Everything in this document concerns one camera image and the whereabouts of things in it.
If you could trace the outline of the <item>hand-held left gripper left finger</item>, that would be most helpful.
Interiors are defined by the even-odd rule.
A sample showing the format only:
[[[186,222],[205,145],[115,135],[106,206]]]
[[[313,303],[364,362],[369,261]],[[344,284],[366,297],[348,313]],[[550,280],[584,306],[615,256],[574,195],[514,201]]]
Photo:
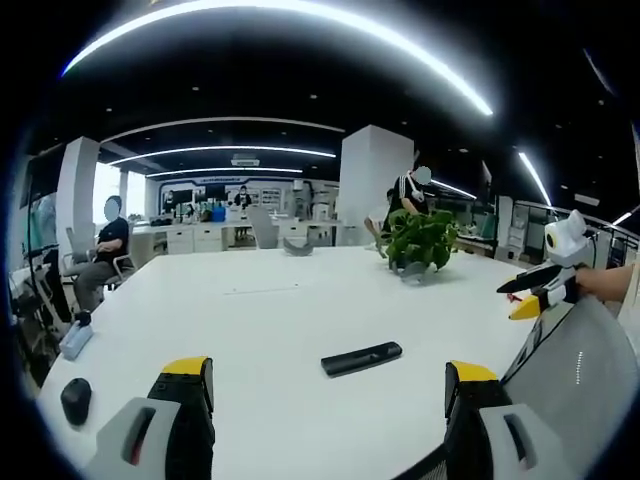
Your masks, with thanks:
[[[210,479],[213,360],[166,365],[149,393],[126,403],[97,433],[86,479]]]

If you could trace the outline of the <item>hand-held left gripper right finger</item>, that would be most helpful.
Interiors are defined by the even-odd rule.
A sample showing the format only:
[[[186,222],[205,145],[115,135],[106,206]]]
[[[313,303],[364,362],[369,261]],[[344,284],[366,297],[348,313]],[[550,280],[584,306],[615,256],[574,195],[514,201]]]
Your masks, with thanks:
[[[497,376],[471,363],[445,367],[443,447],[449,479],[573,479],[558,435]]]

